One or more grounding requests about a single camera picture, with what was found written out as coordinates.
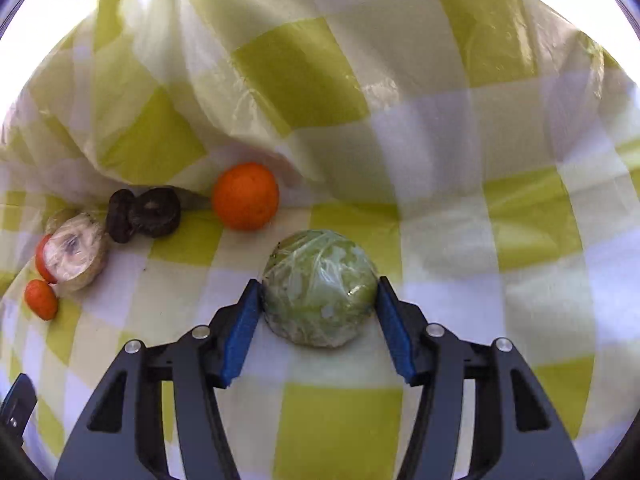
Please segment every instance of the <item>cabbage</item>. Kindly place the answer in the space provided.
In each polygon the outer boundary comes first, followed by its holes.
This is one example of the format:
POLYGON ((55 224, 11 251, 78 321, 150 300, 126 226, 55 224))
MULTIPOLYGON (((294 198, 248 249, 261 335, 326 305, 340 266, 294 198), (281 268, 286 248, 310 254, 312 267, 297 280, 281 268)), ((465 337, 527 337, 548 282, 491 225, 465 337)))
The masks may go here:
POLYGON ((376 274, 364 250, 338 233, 296 233, 276 246, 264 269, 269 327, 297 344, 343 345, 373 311, 376 274))

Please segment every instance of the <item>plastic wrap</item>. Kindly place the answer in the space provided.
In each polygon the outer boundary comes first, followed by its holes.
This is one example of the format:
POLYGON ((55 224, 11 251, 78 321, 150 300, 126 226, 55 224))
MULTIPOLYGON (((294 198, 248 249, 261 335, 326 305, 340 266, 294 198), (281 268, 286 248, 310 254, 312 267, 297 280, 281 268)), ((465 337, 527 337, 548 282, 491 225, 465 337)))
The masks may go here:
POLYGON ((91 283, 103 269, 106 256, 104 227, 87 213, 64 222, 44 246, 45 265, 65 290, 91 283))
POLYGON ((68 208, 56 211, 47 219, 44 233, 47 235, 52 235, 62 227, 62 224, 64 224, 67 220, 71 220, 74 216, 78 215, 78 213, 78 210, 68 208))
POLYGON ((378 280, 364 250, 329 230, 281 241, 264 269, 264 311, 271 329, 297 344, 338 347, 373 312, 378 280))

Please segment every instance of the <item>tangerine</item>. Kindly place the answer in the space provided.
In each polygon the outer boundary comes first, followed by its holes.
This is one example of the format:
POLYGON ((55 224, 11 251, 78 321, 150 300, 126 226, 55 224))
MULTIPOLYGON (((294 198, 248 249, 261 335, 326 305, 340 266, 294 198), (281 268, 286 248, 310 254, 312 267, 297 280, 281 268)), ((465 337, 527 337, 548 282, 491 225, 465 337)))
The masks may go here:
POLYGON ((51 235, 46 235, 36 247, 36 269, 47 283, 57 283, 58 280, 49 272, 46 264, 44 263, 44 246, 51 238, 51 235))
POLYGON ((226 170, 211 195, 211 205, 222 223, 241 231, 263 227, 276 214, 279 202, 273 173, 256 162, 226 170))
POLYGON ((58 298, 49 283, 31 280, 24 289, 24 301, 33 313, 44 321, 50 321, 58 313, 58 298))

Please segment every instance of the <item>yellow and white checkered fabric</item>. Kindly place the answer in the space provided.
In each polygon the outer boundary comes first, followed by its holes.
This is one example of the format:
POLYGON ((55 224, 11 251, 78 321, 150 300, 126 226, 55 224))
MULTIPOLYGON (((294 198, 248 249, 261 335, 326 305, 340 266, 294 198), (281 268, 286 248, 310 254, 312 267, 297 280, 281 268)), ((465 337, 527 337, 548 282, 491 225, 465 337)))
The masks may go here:
MULTIPOLYGON (((459 337, 512 338, 588 475, 640 408, 640 93, 537 0, 100 0, 1 142, 0 394, 20 371, 34 381, 26 447, 48 474, 126 340, 207 322, 305 228, 361 244, 459 337), (123 183, 208 194, 246 160, 282 190, 263 231, 189 211, 172 237, 114 247, 53 322, 25 307, 61 206, 99 212, 123 183)), ((220 408, 244 480, 389 480, 418 394, 373 319, 332 352, 261 322, 220 408)), ((458 476, 465 459, 468 442, 458 476)))

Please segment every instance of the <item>shiitake mushroom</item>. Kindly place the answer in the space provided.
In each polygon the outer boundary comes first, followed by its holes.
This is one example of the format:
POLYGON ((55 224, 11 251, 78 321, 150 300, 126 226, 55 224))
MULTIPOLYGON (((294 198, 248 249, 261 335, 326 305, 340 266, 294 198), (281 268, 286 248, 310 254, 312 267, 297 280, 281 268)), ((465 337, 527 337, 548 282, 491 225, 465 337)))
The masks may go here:
POLYGON ((180 225, 180 199, 170 187, 155 187, 134 200, 128 218, 143 235, 170 235, 180 225))
POLYGON ((129 221, 129 211, 136 197, 129 189, 121 189, 111 195, 107 210, 106 230, 114 242, 126 244, 136 230, 129 221))

